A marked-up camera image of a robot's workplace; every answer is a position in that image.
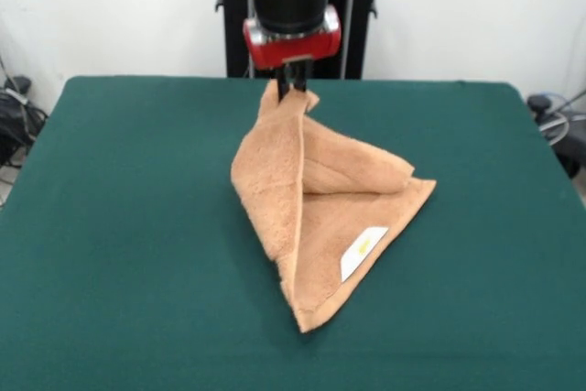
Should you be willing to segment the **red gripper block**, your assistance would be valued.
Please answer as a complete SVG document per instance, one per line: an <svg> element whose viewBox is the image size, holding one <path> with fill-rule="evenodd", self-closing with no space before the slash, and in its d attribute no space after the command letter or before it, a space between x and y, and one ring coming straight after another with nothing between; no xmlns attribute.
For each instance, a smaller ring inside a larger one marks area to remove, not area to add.
<svg viewBox="0 0 586 391"><path fill-rule="evenodd" d="M290 90L292 75L293 88L305 92L312 60L335 55L342 41L342 25L333 5L325 8L322 23L307 34L271 34L261 27L256 17L244 21L243 33L254 66L275 69L279 103Z"/></svg>

